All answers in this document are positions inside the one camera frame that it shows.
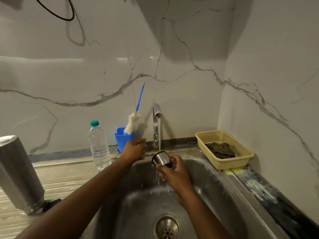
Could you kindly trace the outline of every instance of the person's right arm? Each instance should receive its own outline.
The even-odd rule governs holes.
[[[169,157],[176,161],[175,168],[170,169],[164,165],[157,165],[156,168],[160,171],[160,176],[168,181],[177,194],[177,199],[188,213],[198,239],[232,239],[229,232],[194,190],[181,157],[174,154],[169,154]]]

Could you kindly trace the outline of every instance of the white brush bristles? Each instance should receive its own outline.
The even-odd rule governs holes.
[[[138,120],[140,119],[140,117],[141,115],[135,114],[135,112],[129,116],[129,123],[124,129],[124,132],[126,134],[132,134],[134,131],[136,131],[136,129],[138,128]]]

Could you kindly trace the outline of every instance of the forearm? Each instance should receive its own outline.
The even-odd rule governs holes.
[[[111,164],[42,215],[17,238],[78,239],[129,167],[126,161]]]
[[[187,196],[184,208],[198,239],[232,239],[225,227],[196,192]]]

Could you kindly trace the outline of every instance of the blue brush handle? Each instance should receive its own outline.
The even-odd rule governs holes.
[[[138,108],[139,108],[139,102],[141,101],[141,97],[142,97],[142,93],[143,93],[143,90],[144,90],[144,86],[145,86],[145,82],[143,83],[143,86],[142,86],[142,89],[141,89],[140,98],[138,99],[138,103],[136,105],[136,109],[135,109],[136,112],[138,111]]]

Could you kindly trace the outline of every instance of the blue container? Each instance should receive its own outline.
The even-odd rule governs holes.
[[[128,134],[124,135],[124,129],[125,129],[125,127],[119,127],[116,130],[116,133],[114,134],[116,142],[117,142],[117,146],[119,147],[120,152],[122,152],[127,141],[134,139],[134,133],[132,133],[130,135],[128,135]]]

